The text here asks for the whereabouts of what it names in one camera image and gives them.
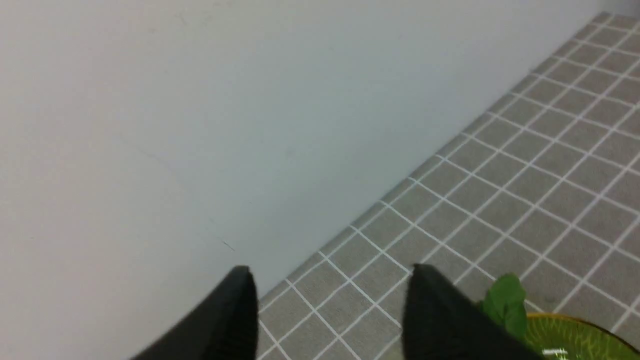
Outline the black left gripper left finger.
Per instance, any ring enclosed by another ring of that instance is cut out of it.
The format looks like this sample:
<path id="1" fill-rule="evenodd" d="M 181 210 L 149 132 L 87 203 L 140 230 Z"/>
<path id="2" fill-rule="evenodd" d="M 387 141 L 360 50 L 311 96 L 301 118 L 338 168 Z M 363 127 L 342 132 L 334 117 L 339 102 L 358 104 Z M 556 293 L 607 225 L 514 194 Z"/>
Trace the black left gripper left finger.
<path id="1" fill-rule="evenodd" d="M 234 266 L 187 316 L 135 360 L 256 360 L 259 300 L 246 265 Z"/>

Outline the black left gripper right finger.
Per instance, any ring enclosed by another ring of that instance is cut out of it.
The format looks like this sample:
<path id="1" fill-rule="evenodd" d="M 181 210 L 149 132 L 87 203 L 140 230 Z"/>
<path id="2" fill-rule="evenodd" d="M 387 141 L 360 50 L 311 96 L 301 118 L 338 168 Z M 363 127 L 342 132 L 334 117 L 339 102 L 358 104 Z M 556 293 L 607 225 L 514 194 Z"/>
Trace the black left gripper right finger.
<path id="1" fill-rule="evenodd" d="M 402 315 L 406 360 L 541 360 L 438 269 L 414 264 Z"/>

